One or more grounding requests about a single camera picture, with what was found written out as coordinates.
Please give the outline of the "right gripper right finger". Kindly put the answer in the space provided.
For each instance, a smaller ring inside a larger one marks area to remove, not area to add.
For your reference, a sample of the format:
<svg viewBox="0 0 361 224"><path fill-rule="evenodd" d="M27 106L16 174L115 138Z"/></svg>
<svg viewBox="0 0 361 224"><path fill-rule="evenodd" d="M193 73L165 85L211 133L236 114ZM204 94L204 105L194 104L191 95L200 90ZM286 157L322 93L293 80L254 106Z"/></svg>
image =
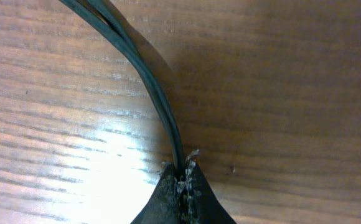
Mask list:
<svg viewBox="0 0 361 224"><path fill-rule="evenodd" d="M190 224L236 224L221 206L201 168L190 161L186 173L186 211L184 222Z"/></svg>

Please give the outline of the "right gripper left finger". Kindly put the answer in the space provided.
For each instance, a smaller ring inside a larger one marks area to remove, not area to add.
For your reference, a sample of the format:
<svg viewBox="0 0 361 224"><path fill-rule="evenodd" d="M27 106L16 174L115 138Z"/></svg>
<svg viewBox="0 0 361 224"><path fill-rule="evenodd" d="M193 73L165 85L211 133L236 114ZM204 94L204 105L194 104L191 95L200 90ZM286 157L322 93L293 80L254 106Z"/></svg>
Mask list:
<svg viewBox="0 0 361 224"><path fill-rule="evenodd" d="M131 224L178 224L179 201L176 197L174 165L165 163L150 199Z"/></svg>

